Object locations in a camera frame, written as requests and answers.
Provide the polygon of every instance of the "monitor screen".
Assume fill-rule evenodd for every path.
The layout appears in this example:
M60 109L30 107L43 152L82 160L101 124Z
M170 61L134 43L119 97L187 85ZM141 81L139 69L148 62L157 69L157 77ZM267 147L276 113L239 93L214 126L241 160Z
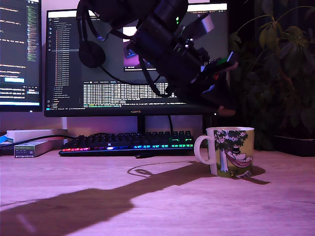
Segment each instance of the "monitor screen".
M212 59L228 53L227 4L190 5L181 25L187 25L200 14L211 11L215 28L195 41L195 47L205 48ZM105 36L110 26L90 12L97 31ZM133 35L137 22L121 29ZM100 45L106 53L104 67L115 77L133 83L145 84L138 55L128 51L128 40L109 35L104 42L97 41L88 29L89 40ZM161 98L148 85L131 86L117 82L100 68L90 69L79 60L79 36L76 10L48 11L46 37L45 116L133 116L133 115L189 115L211 113L209 109L180 102L175 95ZM155 68L146 62L152 76ZM160 78L157 88L164 92L167 81Z
M41 0L0 1L0 111L42 111Z

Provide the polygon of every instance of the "mechanical keyboard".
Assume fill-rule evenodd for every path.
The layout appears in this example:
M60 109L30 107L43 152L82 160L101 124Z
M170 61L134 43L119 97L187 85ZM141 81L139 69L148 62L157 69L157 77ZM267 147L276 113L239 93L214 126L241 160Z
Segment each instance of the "mechanical keyboard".
M60 156L180 155L193 150L190 131L80 135L66 143Z

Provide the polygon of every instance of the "second monitor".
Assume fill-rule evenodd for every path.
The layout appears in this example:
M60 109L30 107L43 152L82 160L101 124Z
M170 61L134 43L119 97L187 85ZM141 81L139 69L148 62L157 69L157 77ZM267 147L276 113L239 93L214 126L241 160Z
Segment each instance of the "second monitor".
M212 59L228 53L227 4L192 4L182 21L188 25L200 14L211 12L214 29L195 42L195 47L205 48ZM95 28L103 36L109 25L92 13ZM136 22L122 29L125 34L135 32ZM89 40L95 41L88 31ZM110 35L105 42L97 42L106 53L104 67L114 76L131 83L145 84L139 67L138 56L127 51L127 42ZM79 37L76 26L76 10L48 11L46 34L46 89L45 116L134 116L134 115L188 115L206 114L202 107L181 103L175 95L169 98L156 96L148 85L126 85L113 80L101 69L85 67L79 60ZM147 62L153 78L158 74ZM157 82L161 92L167 81Z

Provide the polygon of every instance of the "wall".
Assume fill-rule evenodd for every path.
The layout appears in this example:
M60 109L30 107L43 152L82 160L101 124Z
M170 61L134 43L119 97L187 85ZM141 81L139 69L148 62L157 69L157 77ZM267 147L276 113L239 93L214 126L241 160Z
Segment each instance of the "wall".
M46 11L76 8L78 0L42 0L43 71L45 71ZM62 128L62 118L46 118L43 113L1 113L1 132L11 129ZM173 116L174 130L190 130L195 137L202 133L201 116ZM136 117L67 118L72 135L90 135L97 132L136 132ZM147 131L167 131L167 117L147 117Z

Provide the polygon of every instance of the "box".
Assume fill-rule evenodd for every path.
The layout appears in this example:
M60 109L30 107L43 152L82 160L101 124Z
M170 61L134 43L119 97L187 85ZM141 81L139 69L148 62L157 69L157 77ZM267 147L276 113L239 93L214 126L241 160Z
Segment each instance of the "box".
M15 158L33 158L40 156L48 151L60 149L63 145L63 140L50 140L31 142L14 146Z
M7 141L16 143L28 139L38 138L48 135L67 135L66 129L35 129L35 130L8 130L6 133ZM64 139L62 137L46 138L41 141Z

